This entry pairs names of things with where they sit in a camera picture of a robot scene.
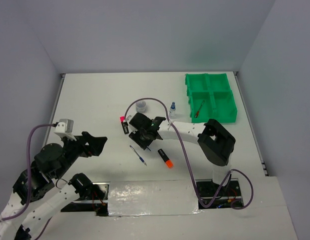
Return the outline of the blue gel pen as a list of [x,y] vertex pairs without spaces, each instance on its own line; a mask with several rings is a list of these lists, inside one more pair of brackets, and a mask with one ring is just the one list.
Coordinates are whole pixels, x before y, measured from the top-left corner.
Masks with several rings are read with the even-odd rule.
[[136,154],[136,156],[138,157],[138,159],[145,165],[147,166],[146,162],[144,161],[144,159],[137,153],[137,151],[133,148],[132,145],[129,145],[129,147],[132,149],[132,151]]

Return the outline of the red gel pen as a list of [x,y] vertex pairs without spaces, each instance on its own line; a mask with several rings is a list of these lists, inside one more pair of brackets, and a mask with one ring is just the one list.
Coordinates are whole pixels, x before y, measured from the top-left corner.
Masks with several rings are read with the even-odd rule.
[[197,110],[197,112],[196,112],[196,114],[194,116],[195,118],[198,118],[200,110],[202,109],[204,103],[205,103],[205,100],[203,100],[202,103],[200,104],[200,107],[198,108],[198,110]]

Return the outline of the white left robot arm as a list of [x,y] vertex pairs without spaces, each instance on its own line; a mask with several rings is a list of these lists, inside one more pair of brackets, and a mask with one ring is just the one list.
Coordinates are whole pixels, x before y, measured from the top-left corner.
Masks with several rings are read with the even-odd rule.
[[63,145],[50,143],[35,155],[30,169],[23,171],[13,186],[13,194],[0,216],[0,240],[30,240],[35,232],[69,203],[104,193],[84,174],[77,173],[47,201],[43,198],[80,157],[98,157],[106,137],[84,131],[73,140],[62,138]]

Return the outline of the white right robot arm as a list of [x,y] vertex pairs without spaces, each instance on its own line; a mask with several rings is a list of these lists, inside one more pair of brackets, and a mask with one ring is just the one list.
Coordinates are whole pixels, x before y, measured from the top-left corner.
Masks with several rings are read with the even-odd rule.
[[212,190],[218,196],[229,191],[229,159],[234,150],[235,138],[217,120],[207,123],[188,123],[167,120],[157,116],[148,118],[136,113],[128,120],[129,138],[146,149],[155,140],[182,140],[201,147],[206,158],[213,164]]

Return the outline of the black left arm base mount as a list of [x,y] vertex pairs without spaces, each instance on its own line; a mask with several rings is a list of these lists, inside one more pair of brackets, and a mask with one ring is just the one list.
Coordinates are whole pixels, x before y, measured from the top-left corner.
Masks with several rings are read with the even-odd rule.
[[61,209],[62,213],[93,213],[98,217],[107,217],[109,182],[94,182],[93,192],[86,198],[79,198]]

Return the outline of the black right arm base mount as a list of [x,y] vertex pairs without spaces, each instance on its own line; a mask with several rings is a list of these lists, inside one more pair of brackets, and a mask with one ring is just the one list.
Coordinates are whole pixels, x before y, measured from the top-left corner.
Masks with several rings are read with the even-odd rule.
[[[207,205],[213,199],[219,185],[212,182],[211,179],[198,180],[196,182],[197,190],[202,201]],[[243,207],[242,194],[238,179],[231,179],[226,186],[223,186],[218,192],[214,202],[208,209],[226,209],[231,208],[231,204],[235,208]]]

